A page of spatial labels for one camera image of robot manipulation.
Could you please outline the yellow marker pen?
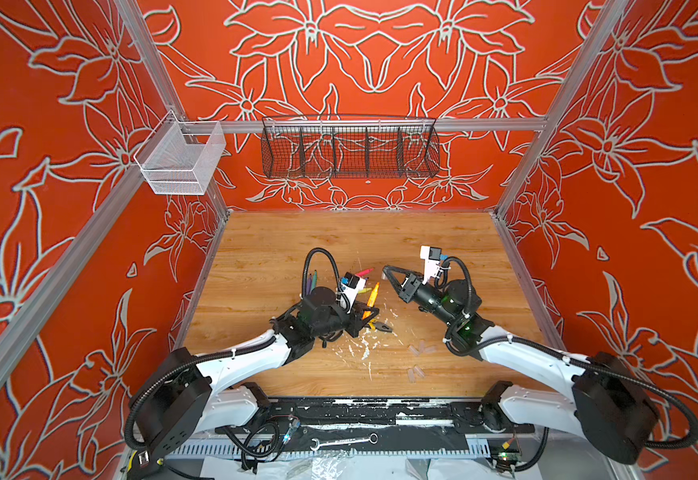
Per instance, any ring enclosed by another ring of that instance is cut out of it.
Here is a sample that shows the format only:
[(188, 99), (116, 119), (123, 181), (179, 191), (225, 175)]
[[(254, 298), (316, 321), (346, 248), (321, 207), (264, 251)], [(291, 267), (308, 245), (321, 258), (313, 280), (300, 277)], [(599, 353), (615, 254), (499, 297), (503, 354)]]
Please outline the yellow marker pen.
[(370, 292), (370, 296), (369, 296), (368, 302), (367, 302), (368, 307), (375, 306), (375, 303), (376, 303), (376, 300), (377, 300), (378, 294), (379, 294), (379, 288), (380, 288), (380, 283), (377, 282)]

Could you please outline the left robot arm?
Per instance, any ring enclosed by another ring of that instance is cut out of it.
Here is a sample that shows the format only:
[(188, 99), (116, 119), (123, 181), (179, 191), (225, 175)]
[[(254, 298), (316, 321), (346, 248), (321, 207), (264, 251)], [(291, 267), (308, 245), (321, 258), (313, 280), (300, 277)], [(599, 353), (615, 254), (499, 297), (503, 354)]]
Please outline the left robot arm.
[(273, 318), (263, 334), (215, 353), (193, 355), (173, 350), (131, 398), (123, 438), (132, 453), (125, 476), (145, 479), (193, 434), (233, 432), (267, 408), (268, 398), (250, 377), (278, 369), (343, 334), (356, 338), (379, 313), (356, 300), (365, 278), (335, 274), (332, 288), (307, 277), (312, 258), (328, 250), (315, 247), (304, 260), (297, 303)]

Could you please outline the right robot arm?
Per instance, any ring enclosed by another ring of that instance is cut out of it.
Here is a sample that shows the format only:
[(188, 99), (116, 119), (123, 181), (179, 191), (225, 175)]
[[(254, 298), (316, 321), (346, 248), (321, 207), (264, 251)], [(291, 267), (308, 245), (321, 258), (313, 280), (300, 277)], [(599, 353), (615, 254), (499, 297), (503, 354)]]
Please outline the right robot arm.
[(517, 336), (483, 318), (465, 263), (446, 257), (463, 276), (430, 283), (421, 273), (387, 265), (398, 297), (442, 321), (443, 343), (458, 357), (500, 365), (546, 386), (545, 391), (498, 382), (484, 398), (488, 428), (533, 424), (579, 436), (611, 460), (633, 465), (646, 448), (678, 450), (698, 441), (698, 418), (683, 401), (630, 374), (615, 356), (586, 356)]

